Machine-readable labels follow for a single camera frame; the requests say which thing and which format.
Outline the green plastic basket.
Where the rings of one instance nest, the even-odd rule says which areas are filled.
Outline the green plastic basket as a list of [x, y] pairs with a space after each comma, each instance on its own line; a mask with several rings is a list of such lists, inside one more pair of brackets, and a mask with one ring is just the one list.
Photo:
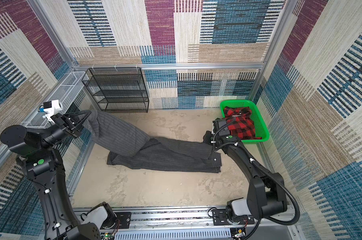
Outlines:
[[266, 124], [257, 108], [255, 103], [249, 100], [224, 100], [220, 103], [219, 107], [221, 110], [221, 114], [224, 117], [223, 109], [228, 106], [230, 108], [244, 108], [249, 107], [252, 111], [251, 119], [254, 121], [256, 136], [261, 137], [260, 140], [242, 140], [244, 144], [257, 144], [266, 142], [269, 140], [269, 131], [266, 127]]

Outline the dark grey striped shirt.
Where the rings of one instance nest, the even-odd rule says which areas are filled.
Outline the dark grey striped shirt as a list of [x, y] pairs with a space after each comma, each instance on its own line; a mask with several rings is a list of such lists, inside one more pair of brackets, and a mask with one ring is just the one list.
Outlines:
[[205, 143], [151, 137], [136, 126], [102, 111], [84, 123], [92, 140], [109, 150], [107, 165], [132, 170], [220, 173], [221, 156]]

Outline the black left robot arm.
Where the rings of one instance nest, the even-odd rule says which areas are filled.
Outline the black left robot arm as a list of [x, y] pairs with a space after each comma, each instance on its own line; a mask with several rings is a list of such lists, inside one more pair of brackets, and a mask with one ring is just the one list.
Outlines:
[[100, 229], [116, 226], [118, 219], [105, 202], [79, 221], [66, 187], [63, 158], [55, 145], [67, 137], [78, 138], [91, 111], [57, 113], [47, 129], [12, 125], [4, 129], [0, 141], [18, 155], [17, 164], [38, 192], [45, 219], [46, 240], [100, 240]]

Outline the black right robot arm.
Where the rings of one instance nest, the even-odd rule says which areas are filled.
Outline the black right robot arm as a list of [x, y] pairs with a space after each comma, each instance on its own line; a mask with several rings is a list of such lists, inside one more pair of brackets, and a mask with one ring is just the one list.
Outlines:
[[225, 119], [212, 122], [213, 129], [204, 135], [204, 142], [213, 147], [213, 151], [223, 152], [234, 160], [249, 182], [246, 204], [250, 214], [257, 220], [268, 219], [280, 225], [288, 221], [273, 216], [287, 211], [288, 190], [283, 177], [265, 168], [244, 146], [242, 140], [230, 134], [228, 126], [232, 123]]

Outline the red black plaid shirt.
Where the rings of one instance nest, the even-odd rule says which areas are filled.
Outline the red black plaid shirt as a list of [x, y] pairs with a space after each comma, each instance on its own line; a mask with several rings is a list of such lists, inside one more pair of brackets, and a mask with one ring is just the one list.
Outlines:
[[223, 113], [227, 123], [234, 121], [228, 126], [231, 135], [235, 135], [241, 140], [261, 139], [261, 137], [256, 136], [254, 121], [250, 118], [252, 111], [249, 107], [230, 108], [226, 106]]

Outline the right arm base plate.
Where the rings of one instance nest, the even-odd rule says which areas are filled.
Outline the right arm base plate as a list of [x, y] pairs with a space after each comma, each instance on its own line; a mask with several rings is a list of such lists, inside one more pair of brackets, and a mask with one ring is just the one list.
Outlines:
[[237, 216], [227, 209], [212, 208], [208, 211], [208, 215], [213, 219], [213, 224], [215, 226], [255, 224], [253, 216]]

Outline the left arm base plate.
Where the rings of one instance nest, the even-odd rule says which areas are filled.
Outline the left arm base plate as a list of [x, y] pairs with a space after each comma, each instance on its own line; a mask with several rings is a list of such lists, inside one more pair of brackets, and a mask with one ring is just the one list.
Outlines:
[[128, 229], [131, 224], [131, 212], [117, 212], [111, 218], [107, 218], [99, 227], [100, 230]]

